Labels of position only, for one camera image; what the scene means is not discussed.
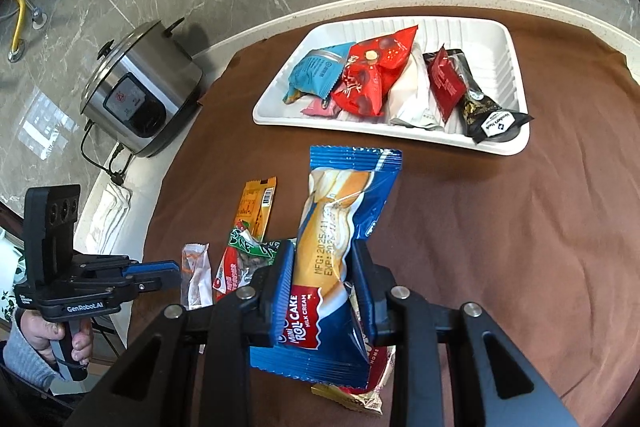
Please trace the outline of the left hand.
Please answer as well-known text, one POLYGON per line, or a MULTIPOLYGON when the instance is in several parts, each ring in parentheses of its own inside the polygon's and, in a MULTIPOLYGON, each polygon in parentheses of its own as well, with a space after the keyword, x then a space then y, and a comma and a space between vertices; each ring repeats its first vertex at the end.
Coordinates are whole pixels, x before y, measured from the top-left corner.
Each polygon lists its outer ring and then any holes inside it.
MULTIPOLYGON (((61 341, 65 337, 63 325, 50 323, 32 310, 23 312, 18 325, 24 338, 38 355, 50 365, 55 365, 52 341, 61 341)), ((82 366, 88 365, 93 351, 93 329, 89 319, 80 321, 80 329, 73 335, 72 347, 73 360, 82 366)))

